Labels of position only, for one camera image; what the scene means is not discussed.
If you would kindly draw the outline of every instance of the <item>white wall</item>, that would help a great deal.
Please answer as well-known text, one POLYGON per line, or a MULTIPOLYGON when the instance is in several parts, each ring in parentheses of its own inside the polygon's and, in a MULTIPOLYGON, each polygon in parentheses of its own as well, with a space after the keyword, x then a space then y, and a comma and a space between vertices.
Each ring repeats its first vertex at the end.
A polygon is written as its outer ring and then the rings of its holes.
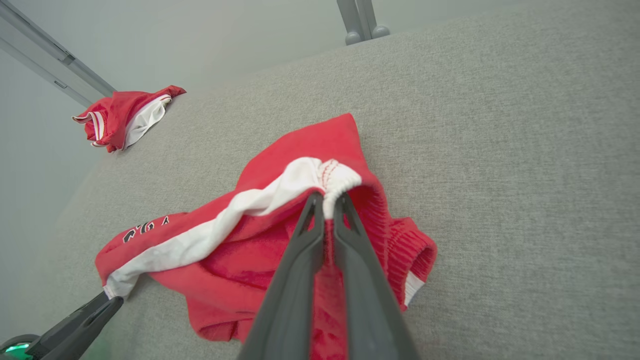
POLYGON ((376 22, 391 34, 532 0, 371 0, 376 22))
POLYGON ((188 92, 344 46, 335 0, 10 0, 117 90, 188 92))
POLYGON ((12 294, 29 251, 49 240, 58 214, 106 153, 71 120, 83 110, 0 50, 0 343, 23 331, 12 294))

